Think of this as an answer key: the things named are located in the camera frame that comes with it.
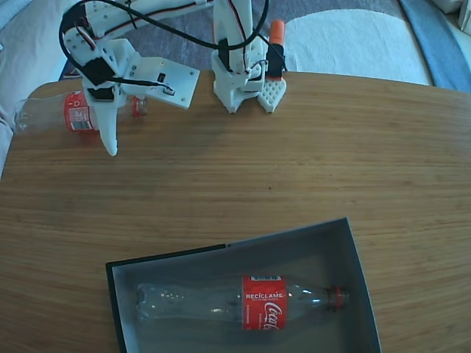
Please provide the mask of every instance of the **gray rug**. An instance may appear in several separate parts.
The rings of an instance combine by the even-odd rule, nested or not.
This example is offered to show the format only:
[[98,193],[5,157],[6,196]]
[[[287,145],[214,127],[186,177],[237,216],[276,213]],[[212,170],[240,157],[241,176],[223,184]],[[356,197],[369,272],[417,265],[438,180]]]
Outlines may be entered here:
[[[264,0],[253,0],[254,23],[260,18]],[[262,34],[269,32],[272,20],[290,21],[311,13],[338,9],[377,11],[402,18],[397,0],[271,0],[270,10]],[[171,18],[164,23],[206,41],[212,41],[212,9]],[[210,69],[211,49],[172,35],[155,26],[144,26],[125,36],[143,57],[165,57],[200,70]]]

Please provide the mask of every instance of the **box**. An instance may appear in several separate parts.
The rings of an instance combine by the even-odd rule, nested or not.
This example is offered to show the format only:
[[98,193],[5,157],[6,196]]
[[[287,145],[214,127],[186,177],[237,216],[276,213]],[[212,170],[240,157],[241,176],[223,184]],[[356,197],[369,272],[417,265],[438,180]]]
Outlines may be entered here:
[[[231,244],[108,263],[106,269],[121,353],[380,352],[346,218]],[[278,331],[239,331],[215,321],[159,319],[143,324],[138,319],[140,283],[245,274],[295,277],[306,286],[341,285],[348,288],[350,303],[336,313],[289,321]]]

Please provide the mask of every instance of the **white rug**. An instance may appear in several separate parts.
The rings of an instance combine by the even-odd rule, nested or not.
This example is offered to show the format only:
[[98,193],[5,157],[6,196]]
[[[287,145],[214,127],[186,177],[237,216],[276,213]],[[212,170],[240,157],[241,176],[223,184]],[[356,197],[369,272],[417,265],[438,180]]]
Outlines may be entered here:
[[383,13],[331,10],[294,19],[285,53],[290,71],[432,84],[408,24]]

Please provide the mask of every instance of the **table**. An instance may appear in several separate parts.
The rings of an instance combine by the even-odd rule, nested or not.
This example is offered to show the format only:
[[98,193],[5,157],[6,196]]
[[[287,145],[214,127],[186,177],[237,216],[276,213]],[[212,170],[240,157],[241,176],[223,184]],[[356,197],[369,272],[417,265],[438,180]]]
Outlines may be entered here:
[[[105,263],[348,216],[383,350],[471,347],[471,99],[287,73],[270,115],[229,115],[202,73],[96,135],[15,138],[0,183],[0,351],[117,352]],[[79,88],[45,85],[34,96]]]

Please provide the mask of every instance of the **wire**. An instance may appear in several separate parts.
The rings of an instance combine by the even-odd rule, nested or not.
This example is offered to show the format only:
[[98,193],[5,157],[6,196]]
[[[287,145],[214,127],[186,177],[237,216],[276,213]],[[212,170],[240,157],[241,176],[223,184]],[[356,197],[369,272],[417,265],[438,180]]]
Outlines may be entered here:
[[95,50],[96,49],[96,44],[93,41],[93,39],[90,38],[88,33],[84,29],[82,29],[81,27],[78,27],[77,25],[75,25],[75,29],[82,36],[83,40],[85,42],[87,42],[87,44],[90,46],[90,49]]
[[[71,62],[72,65],[74,65],[77,69],[79,69],[81,72],[84,72],[85,68],[80,65],[71,55],[71,53],[68,51],[67,47],[65,47],[65,44],[64,44],[64,34],[65,34],[65,22],[64,22],[64,18],[66,17],[66,15],[68,13],[71,13],[75,10],[77,10],[79,7],[81,7],[82,5],[88,3],[88,2],[92,2],[92,1],[98,1],[98,2],[103,2],[105,4],[109,4],[111,6],[114,6],[114,7],[117,7],[123,11],[125,11],[126,13],[130,14],[130,15],[134,15],[136,16],[137,18],[134,20],[134,21],[139,21],[140,19],[141,20],[144,20],[145,22],[148,22],[150,24],[153,24],[161,29],[164,29],[166,30],[167,32],[170,32],[174,35],[178,35],[182,38],[185,38],[186,40],[189,40],[195,44],[198,44],[200,46],[204,46],[206,48],[210,48],[210,49],[215,49],[215,50],[237,50],[237,49],[241,49],[241,48],[245,48],[247,45],[249,45],[259,34],[260,34],[260,31],[261,31],[261,28],[263,26],[263,24],[265,23],[265,20],[266,20],[266,17],[268,15],[268,9],[269,9],[269,0],[265,0],[265,4],[263,6],[263,11],[262,11],[262,15],[260,17],[260,20],[259,22],[257,23],[257,26],[254,28],[254,31],[253,33],[246,39],[244,40],[243,42],[239,43],[239,44],[235,44],[235,45],[231,45],[231,46],[224,46],[224,45],[219,45],[219,44],[214,44],[214,43],[210,43],[210,42],[206,42],[204,40],[200,40],[199,38],[196,38],[192,35],[188,35],[187,33],[184,33],[184,32],[181,32],[179,31],[178,29],[175,29],[173,27],[170,27],[170,26],[167,26],[166,24],[162,24],[161,22],[159,21],[156,21],[152,18],[150,18],[148,15],[144,15],[138,11],[135,11],[133,8],[131,7],[127,7],[123,4],[120,4],[118,2],[114,2],[114,0],[81,0],[79,2],[77,2],[75,5],[73,5],[69,10],[68,12],[65,13],[65,15],[63,16],[63,19],[62,21],[60,22],[60,27],[59,27],[59,44],[60,44],[60,48],[63,50],[64,52],[64,55],[67,57],[67,59]],[[189,4],[189,5],[184,5],[185,7],[189,7],[189,6],[194,6],[196,5],[197,3],[193,3],[193,4]],[[117,82],[117,83],[123,83],[123,84],[128,84],[128,85],[142,85],[142,86],[164,86],[164,87],[168,87],[169,89],[171,89],[168,85],[166,84],[163,84],[161,82],[151,82],[151,81],[139,81],[139,80],[133,80],[133,79],[122,79],[122,78],[118,78],[118,77],[107,77],[103,74],[100,74],[100,73],[96,73],[96,72],[93,72],[93,73],[90,73],[88,72],[89,74],[92,74],[93,76],[97,76],[97,77],[101,77],[103,78],[103,80],[105,81],[110,81],[110,82]]]
[[260,66],[261,66],[262,63],[266,63],[266,64],[267,64],[267,63],[268,63],[268,60],[266,60],[266,59],[259,60],[259,61],[257,61],[255,64],[253,64],[250,68],[253,69],[253,68],[254,68],[255,66],[257,66],[257,65],[260,65]]
[[286,63],[285,63],[285,57],[273,46],[273,44],[271,44],[263,35],[261,34],[258,34],[258,37],[261,38],[261,40],[263,40],[270,48],[272,48],[272,50],[275,52],[275,54],[281,59],[281,61],[283,62],[283,68],[285,69],[285,71],[288,71],[288,69],[286,68]]
[[[132,3],[132,0],[126,0],[125,4],[131,8],[131,3]],[[130,15],[130,18],[131,18],[131,22],[132,22],[132,25],[134,26],[134,29],[137,29],[138,27],[135,25],[135,21],[134,21],[134,18],[131,14]]]

